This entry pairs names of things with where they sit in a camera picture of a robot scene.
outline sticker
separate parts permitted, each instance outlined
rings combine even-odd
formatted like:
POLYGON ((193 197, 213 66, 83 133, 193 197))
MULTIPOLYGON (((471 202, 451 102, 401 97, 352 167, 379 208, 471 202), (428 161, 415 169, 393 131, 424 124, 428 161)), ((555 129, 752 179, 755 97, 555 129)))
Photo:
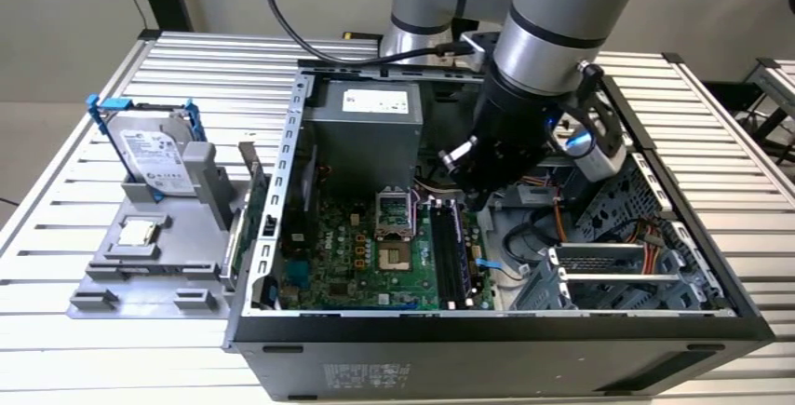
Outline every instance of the sticker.
POLYGON ((519 192, 519 200, 523 205, 528 204, 543 204, 551 205, 552 191, 551 188, 534 188, 526 184, 520 184, 516 187, 519 192))
POLYGON ((144 182, 163 194, 193 195, 193 184, 172 137, 147 130, 123 130, 120 135, 144 182))
POLYGON ((408 381, 409 363, 323 365, 325 382, 332 389, 404 388, 408 381))
POLYGON ((345 90, 343 112, 407 114, 408 93, 384 90, 345 90))

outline metal case frame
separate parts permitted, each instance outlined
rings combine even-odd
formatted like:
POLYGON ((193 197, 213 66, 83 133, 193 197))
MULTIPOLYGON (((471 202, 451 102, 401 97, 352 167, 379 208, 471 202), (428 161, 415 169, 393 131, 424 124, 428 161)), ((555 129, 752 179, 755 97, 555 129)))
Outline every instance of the metal case frame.
POLYGON ((225 335, 227 344, 244 354, 273 399, 646 396, 772 341, 768 324, 610 77, 606 95, 639 144, 635 151, 643 155, 671 202, 670 219, 687 227, 724 287, 735 317, 654 317, 644 313, 578 311, 412 314, 252 309, 252 299, 272 286, 273 279, 268 281, 267 275, 280 270, 276 252, 285 181, 303 103, 317 74, 373 80, 482 79, 454 69, 385 66, 349 70, 299 63, 264 210, 273 218, 276 231, 261 234, 252 261, 244 265, 249 267, 239 281, 244 294, 235 299, 225 335))

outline green circuit board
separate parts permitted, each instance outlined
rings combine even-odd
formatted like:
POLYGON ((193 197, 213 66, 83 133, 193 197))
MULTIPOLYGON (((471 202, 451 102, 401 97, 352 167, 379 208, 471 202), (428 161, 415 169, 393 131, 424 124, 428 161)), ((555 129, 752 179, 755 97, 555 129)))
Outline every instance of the green circuit board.
POLYGON ((407 224, 407 203, 400 197, 388 197, 381 200, 380 223, 384 225, 407 224))
POLYGON ((248 192, 245 194, 245 206, 236 229, 235 247, 232 251, 232 271, 235 276, 240 273, 244 256, 251 246, 257 240, 260 232, 261 210, 264 209, 264 200, 268 196, 268 179, 261 172, 260 162, 253 166, 253 176, 248 182, 248 192))
MULTIPOLYGON (((416 233, 409 242, 373 239, 375 207, 327 202, 320 207, 315 251, 308 259, 308 282, 284 279, 280 290, 287 308, 304 310, 439 310, 439 293, 428 205, 416 208, 416 233)), ((467 251, 483 243, 474 216, 462 217, 467 251)), ((307 261, 287 261, 289 264, 307 261)), ((472 296, 476 308, 491 309, 487 274, 472 296)))

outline electronic component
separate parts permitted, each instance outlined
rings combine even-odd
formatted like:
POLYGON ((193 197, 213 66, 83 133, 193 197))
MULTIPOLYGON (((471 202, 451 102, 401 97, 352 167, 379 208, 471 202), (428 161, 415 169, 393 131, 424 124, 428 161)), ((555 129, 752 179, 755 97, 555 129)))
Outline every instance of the electronic component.
POLYGON ((225 249, 221 274, 219 275, 228 290, 236 289, 237 276, 240 274, 244 256, 252 250, 252 245, 257 240, 261 211, 264 208, 264 200, 268 195, 268 184, 271 183, 271 176, 265 175, 261 171, 261 161, 257 157, 253 142, 240 142, 237 148, 240 149, 241 157, 244 158, 251 179, 248 180, 248 188, 245 190, 245 206, 233 223, 225 249))
POLYGON ((117 245, 123 247, 143 247, 152 243, 157 223, 153 221, 131 219, 123 225, 119 233, 117 245))
POLYGON ((482 291, 483 290, 483 275, 482 272, 479 270, 479 265, 478 265, 478 259, 482 258, 483 256, 483 252, 480 250, 480 245, 478 245, 478 241, 475 240, 476 235, 472 235, 472 240, 475 241, 475 243, 470 243, 467 242, 467 244, 470 244, 467 246, 467 248, 470 249, 468 251, 468 267, 470 267, 470 277, 472 279, 472 290, 474 292, 482 291))
POLYGON ((630 274, 642 270, 643 245, 563 243, 550 252, 570 274, 630 274))
POLYGON ((381 242, 377 245, 379 270, 411 270, 411 246, 405 242, 381 242))
POLYGON ((460 233, 459 206, 455 200, 438 200, 430 208, 440 306, 444 309, 464 308, 472 284, 460 233))
POLYGON ((165 196, 196 196, 183 161, 189 142, 205 142, 199 109, 191 100, 181 106, 135 104, 127 98, 99 96, 85 100, 127 169, 127 182, 149 185, 165 196))
POLYGON ((301 289, 309 288, 309 262, 287 261, 287 282, 301 289))
POLYGON ((520 184, 516 186, 516 193, 519 194, 519 201, 522 206, 527 208, 542 208, 552 204, 555 198, 555 188, 543 186, 528 186, 520 184))
POLYGON ((347 79, 316 84, 312 92, 315 108, 304 110, 303 121, 319 161, 333 168, 323 189, 359 200, 385 186, 407 190, 423 129, 420 84, 347 79))
POLYGON ((375 238, 408 241, 412 237, 411 193, 397 187, 384 188, 375 195, 375 238))
POLYGON ((570 274, 552 252, 534 270, 511 309, 700 310, 706 302, 699 286, 676 274, 570 274))
POLYGON ((347 282, 332 282, 328 285, 328 294, 331 296, 348 295, 348 283, 347 282))

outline cable connector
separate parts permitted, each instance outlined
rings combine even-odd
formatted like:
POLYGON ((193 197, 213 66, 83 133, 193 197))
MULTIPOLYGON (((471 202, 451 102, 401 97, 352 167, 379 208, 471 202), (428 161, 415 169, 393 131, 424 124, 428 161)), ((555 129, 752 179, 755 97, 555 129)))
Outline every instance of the cable connector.
POLYGON ((472 54, 475 50, 467 42, 450 42, 447 44, 439 44, 434 47, 436 49, 436 56, 464 56, 472 54))
POLYGON ((638 240, 654 245, 655 247, 663 248, 666 246, 666 242, 662 240, 662 237, 658 237, 651 233, 639 233, 638 240))
POLYGON ((478 265, 478 267, 495 268, 496 270, 502 269, 502 263, 495 263, 494 261, 488 261, 483 258, 478 258, 475 260, 475 264, 478 265))

